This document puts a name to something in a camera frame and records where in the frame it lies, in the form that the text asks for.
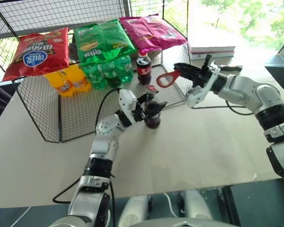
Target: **white table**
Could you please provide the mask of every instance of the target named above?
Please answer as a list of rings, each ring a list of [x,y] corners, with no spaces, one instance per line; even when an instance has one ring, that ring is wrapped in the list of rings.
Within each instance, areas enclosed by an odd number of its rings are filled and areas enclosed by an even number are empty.
[[[244,66],[241,75],[275,85],[284,99],[284,90],[263,66]],[[202,106],[209,105],[225,102],[209,94]],[[82,174],[93,139],[45,142],[15,94],[0,117],[0,208],[52,204],[52,197]],[[158,129],[141,122],[121,136],[112,171],[115,195],[275,179],[268,146],[254,116],[227,108],[173,107],[162,112]],[[61,200],[72,194],[73,189]]]

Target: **metal wire rack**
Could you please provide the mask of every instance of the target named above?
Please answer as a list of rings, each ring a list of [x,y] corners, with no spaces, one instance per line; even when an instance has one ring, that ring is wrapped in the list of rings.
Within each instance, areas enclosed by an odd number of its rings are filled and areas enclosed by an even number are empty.
[[[0,0],[0,67],[3,71],[7,68],[22,35],[67,26],[70,28],[70,59],[78,62],[73,29],[119,17],[155,13],[187,37],[188,0]],[[189,63],[186,44],[155,53],[152,58],[153,66],[156,65],[152,70],[152,84],[156,84],[155,79],[160,74],[172,71],[173,64],[177,62]],[[66,98],[60,97],[42,76],[21,78],[13,83],[20,84],[16,91],[40,134],[48,142],[64,142],[92,133],[99,104],[108,91],[93,90]],[[160,100],[168,101],[167,107],[183,102],[183,92],[191,85],[188,80],[180,78],[176,84],[168,89],[157,87]],[[145,93],[146,89],[139,85],[136,74],[133,81],[124,87],[131,89],[136,96]],[[116,94],[108,97],[101,116],[119,109],[116,99]]]

